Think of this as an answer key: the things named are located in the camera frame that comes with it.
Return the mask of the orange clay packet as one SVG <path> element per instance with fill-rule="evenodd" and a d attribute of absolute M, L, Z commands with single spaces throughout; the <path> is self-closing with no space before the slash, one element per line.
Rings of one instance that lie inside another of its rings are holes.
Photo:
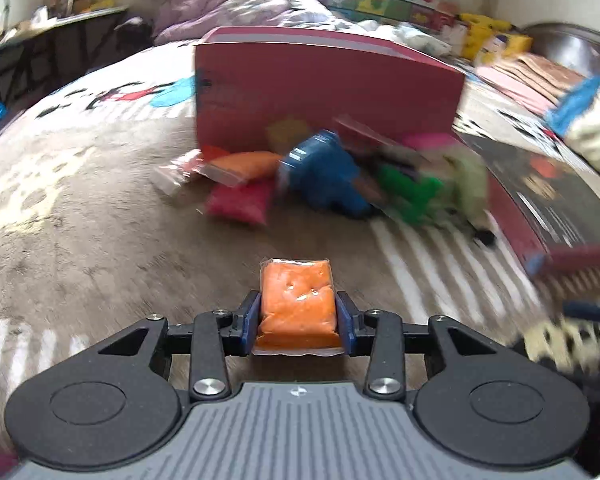
<path fill-rule="evenodd" d="M 261 266 L 256 356 L 338 356 L 336 294 L 327 259 L 268 259 Z"/>
<path fill-rule="evenodd" d="M 252 180 L 275 177 L 282 156 L 269 151 L 229 153 L 222 148 L 195 148 L 168 164 L 157 166 L 152 183 L 163 194 L 174 196 L 196 179 L 204 177 L 229 188 Z"/>

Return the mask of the portrait printed box lid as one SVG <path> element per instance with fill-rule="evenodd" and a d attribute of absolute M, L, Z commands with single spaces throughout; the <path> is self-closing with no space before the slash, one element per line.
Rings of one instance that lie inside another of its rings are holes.
<path fill-rule="evenodd" d="M 463 133 L 490 171 L 489 209 L 532 278 L 600 268 L 600 198 L 565 162 Z"/>

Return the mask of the magenta clay packet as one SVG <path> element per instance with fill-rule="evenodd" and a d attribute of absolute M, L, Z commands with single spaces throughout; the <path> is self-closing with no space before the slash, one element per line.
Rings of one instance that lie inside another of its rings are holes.
<path fill-rule="evenodd" d="M 212 188 L 204 209 L 213 217 L 250 226 L 265 226 L 274 192 L 273 179 L 253 180 L 234 188 L 217 184 Z"/>

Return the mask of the green toy bolt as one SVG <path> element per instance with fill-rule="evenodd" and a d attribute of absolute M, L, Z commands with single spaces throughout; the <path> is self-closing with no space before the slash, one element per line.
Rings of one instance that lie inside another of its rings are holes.
<path fill-rule="evenodd" d="M 407 224 L 422 224 L 430 214 L 430 206 L 443 188 L 435 177 L 412 177 L 390 165 L 380 165 L 376 181 L 389 204 Z"/>

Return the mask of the blue toy bolt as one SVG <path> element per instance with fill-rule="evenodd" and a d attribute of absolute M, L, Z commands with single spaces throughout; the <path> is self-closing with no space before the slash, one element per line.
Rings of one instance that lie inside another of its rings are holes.
<path fill-rule="evenodd" d="M 372 203 L 356 189 L 361 169 L 343 148 L 337 133 L 322 130 L 293 148 L 280 162 L 278 183 L 314 209 L 364 218 Z"/>

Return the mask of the light green clay packet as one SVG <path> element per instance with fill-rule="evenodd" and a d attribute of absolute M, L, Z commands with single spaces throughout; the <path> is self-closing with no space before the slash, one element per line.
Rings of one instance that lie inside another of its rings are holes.
<path fill-rule="evenodd" d="M 477 231 L 490 231 L 489 171 L 482 158 L 466 146 L 442 148 L 429 158 L 432 174 L 442 183 L 434 206 L 459 214 Z"/>

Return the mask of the blue cream duvet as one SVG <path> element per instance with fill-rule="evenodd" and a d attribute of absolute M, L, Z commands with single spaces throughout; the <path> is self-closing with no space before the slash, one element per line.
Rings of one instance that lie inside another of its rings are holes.
<path fill-rule="evenodd" d="M 600 76 L 577 84 L 544 120 L 571 151 L 600 174 Z"/>

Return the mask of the pink clay packet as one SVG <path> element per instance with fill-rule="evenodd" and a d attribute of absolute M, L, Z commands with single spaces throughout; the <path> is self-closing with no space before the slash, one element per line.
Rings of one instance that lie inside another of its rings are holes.
<path fill-rule="evenodd" d="M 461 144 L 462 141 L 454 133 L 448 132 L 426 132 L 410 133 L 402 136 L 400 143 L 406 148 L 416 152 L 442 150 Z"/>

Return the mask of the yellow clay packet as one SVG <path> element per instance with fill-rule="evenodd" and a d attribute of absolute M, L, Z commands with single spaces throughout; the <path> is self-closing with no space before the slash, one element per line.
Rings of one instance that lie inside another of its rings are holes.
<path fill-rule="evenodd" d="M 288 154 L 293 148 L 312 136 L 310 125 L 302 119 L 286 117 L 265 128 L 268 147 L 279 155 Z"/>

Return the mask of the folded pink blankets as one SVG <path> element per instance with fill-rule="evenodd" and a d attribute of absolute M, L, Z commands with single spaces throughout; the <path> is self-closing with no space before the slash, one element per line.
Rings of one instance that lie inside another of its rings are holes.
<path fill-rule="evenodd" d="M 476 75 L 530 112 L 543 116 L 585 76 L 532 53 L 499 58 L 476 68 Z"/>

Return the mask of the red cardboard shoe box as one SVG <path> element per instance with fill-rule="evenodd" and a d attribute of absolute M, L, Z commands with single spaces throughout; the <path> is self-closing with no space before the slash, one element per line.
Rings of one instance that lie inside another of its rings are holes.
<path fill-rule="evenodd" d="M 325 29 L 219 27 L 194 61 L 197 141 L 230 152 L 264 150 L 287 118 L 322 130 L 347 116 L 393 141 L 448 132 L 465 82 L 417 50 Z"/>

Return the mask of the yellow cartoon pillow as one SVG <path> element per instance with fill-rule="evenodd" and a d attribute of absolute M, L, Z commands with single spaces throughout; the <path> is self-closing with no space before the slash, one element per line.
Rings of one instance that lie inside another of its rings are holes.
<path fill-rule="evenodd" d="M 500 32 L 487 39 L 474 58 L 474 66 L 487 66 L 502 58 L 510 58 L 518 54 L 523 54 L 531 49 L 533 39 L 530 36 L 521 34 L 509 34 Z"/>

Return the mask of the pikachu plush toy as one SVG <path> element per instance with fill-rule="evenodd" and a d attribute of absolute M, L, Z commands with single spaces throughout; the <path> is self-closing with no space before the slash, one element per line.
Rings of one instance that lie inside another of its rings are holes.
<path fill-rule="evenodd" d="M 513 25 L 511 22 L 496 20 L 481 14 L 461 13 L 457 19 L 466 26 L 466 34 L 460 55 L 472 61 L 483 44 L 494 34 L 509 32 Z"/>

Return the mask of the cluttered side desk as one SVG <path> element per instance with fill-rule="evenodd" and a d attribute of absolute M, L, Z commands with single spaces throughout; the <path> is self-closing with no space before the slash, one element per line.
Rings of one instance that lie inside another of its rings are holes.
<path fill-rule="evenodd" d="M 12 107 L 55 91 L 114 57 L 127 6 L 49 20 L 0 41 L 0 101 Z"/>

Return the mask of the pink quilt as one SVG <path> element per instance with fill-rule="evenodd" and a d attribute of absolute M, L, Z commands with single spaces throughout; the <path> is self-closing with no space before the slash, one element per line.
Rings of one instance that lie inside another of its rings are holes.
<path fill-rule="evenodd" d="M 161 0 L 154 41 L 198 39 L 221 26 L 326 27 L 336 16 L 318 0 Z"/>

